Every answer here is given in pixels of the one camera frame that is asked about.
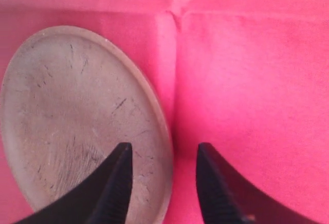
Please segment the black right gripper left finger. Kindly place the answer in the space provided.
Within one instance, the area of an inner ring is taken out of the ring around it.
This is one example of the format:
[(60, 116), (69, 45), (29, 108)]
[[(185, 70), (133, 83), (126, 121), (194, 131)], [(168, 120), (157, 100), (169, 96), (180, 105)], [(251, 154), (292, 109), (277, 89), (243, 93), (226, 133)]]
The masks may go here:
[(132, 160), (132, 145), (119, 143), (78, 186), (19, 223), (125, 223), (133, 186)]

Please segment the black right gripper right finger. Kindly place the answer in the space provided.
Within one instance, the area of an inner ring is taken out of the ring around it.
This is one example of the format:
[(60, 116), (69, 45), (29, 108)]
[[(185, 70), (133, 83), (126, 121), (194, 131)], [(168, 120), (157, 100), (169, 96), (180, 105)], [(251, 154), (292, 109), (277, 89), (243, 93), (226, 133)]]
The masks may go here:
[(313, 223), (265, 194), (211, 143), (200, 143), (196, 189), (204, 223)]

